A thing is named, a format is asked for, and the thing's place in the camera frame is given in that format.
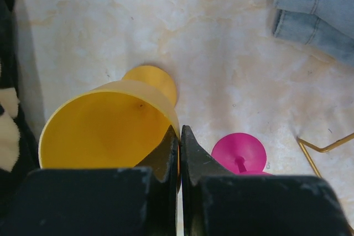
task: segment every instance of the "black fabric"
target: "black fabric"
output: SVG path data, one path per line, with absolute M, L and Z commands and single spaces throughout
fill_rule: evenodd
M 13 7 L 14 0 L 0 0 L 0 226 L 18 186 L 28 172 L 39 167 L 35 137 L 25 122 L 20 105 L 15 115 L 13 108 L 16 107 L 12 106 L 18 104 Z M 18 153 L 10 170 L 6 163 L 9 150 L 11 154 Z

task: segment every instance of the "yellow plastic cup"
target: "yellow plastic cup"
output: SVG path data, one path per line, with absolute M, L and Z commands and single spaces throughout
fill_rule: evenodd
M 173 79 L 139 66 L 122 80 L 64 103 L 39 140 L 41 168 L 134 167 L 162 141 L 169 126 L 180 136 Z

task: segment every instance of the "marble floor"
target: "marble floor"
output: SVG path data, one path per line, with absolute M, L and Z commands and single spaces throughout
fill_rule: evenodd
M 271 174 L 313 174 L 297 135 L 325 146 L 354 132 L 354 69 L 274 39 L 271 0 L 17 0 L 15 15 L 21 101 L 37 136 L 66 100 L 142 63 L 175 78 L 180 124 L 208 152 L 250 133 Z M 353 144 L 314 160 L 354 225 Z

